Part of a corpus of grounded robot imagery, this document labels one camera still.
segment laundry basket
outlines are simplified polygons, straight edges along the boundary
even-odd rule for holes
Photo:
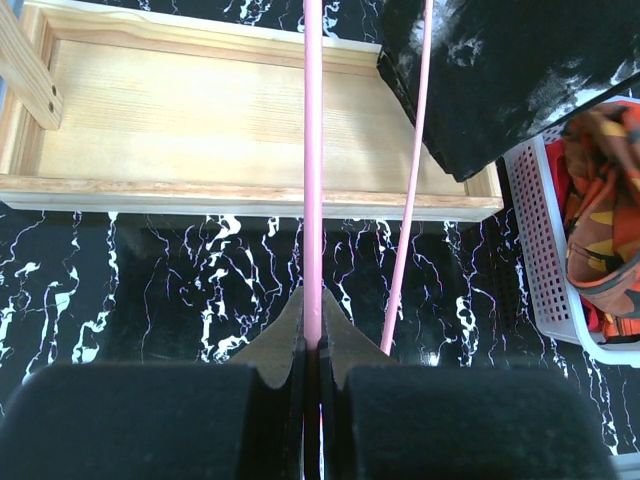
[[[634,101],[611,101],[618,99]],[[602,363],[640,368],[640,342],[601,345],[603,336],[587,329],[580,296],[567,281],[567,241],[544,148],[561,130],[550,129],[504,155],[536,325],[551,338],[582,345]]]

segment pink rod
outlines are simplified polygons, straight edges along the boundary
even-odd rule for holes
[[[407,249],[409,246],[409,233],[413,217],[413,204],[416,199],[416,185],[418,183],[418,167],[420,166],[420,151],[422,150],[422,135],[424,132],[424,117],[427,110],[427,87],[429,85],[429,62],[431,60],[431,24],[432,24],[433,0],[426,0],[424,6],[424,39],[422,40],[422,61],[420,64],[420,89],[418,91],[418,113],[416,115],[416,136],[413,144],[413,162],[411,164],[411,176],[409,177],[409,191],[407,202],[404,206],[402,218],[402,231],[398,244],[398,255],[393,269],[391,282],[391,294],[389,306],[384,320],[382,342],[380,349],[389,355],[393,341],[393,331],[396,328],[398,305],[400,304],[400,291],[402,290],[402,277],[407,262]]]
[[[304,338],[322,336],[322,0],[304,0]]]

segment pink tube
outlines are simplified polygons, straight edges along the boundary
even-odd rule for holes
[[[304,0],[304,338],[322,336],[322,0]]]
[[[400,291],[402,289],[402,277],[407,262],[407,249],[409,246],[409,233],[413,217],[413,204],[416,199],[416,185],[418,183],[418,167],[420,166],[420,150],[422,149],[422,135],[424,132],[424,117],[427,110],[427,87],[429,85],[429,62],[431,60],[431,24],[432,24],[433,0],[426,0],[424,6],[424,39],[422,41],[422,62],[420,64],[420,90],[418,92],[418,113],[416,115],[416,136],[413,144],[413,162],[411,164],[411,176],[409,177],[409,191],[407,202],[404,206],[402,218],[402,231],[398,243],[398,255],[393,269],[391,282],[391,294],[389,306],[384,320],[382,342],[380,349],[389,355],[393,341],[393,331],[396,328],[398,305],[400,304]]]

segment wooden tray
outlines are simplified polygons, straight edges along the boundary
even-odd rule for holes
[[[60,128],[45,130],[7,94],[1,200],[302,215],[302,34],[73,1],[27,2],[21,24],[64,100]],[[378,75],[379,48],[325,39],[325,217],[402,217],[413,127]],[[501,208],[494,165],[456,183],[424,149],[417,220]]]

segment marble table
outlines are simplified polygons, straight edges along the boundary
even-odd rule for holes
[[[300,0],[106,3],[302,28]],[[326,34],[381,41],[382,3],[329,2]],[[535,328],[501,170],[502,212],[478,225],[414,224],[392,354],[430,367],[550,369],[591,400],[612,454],[639,452],[640,371],[599,364]],[[398,230],[385,219],[325,222],[325,286],[376,343]],[[277,317],[302,281],[301,259],[301,219],[26,212],[0,204],[0,414],[22,382],[54,362],[225,362]]]

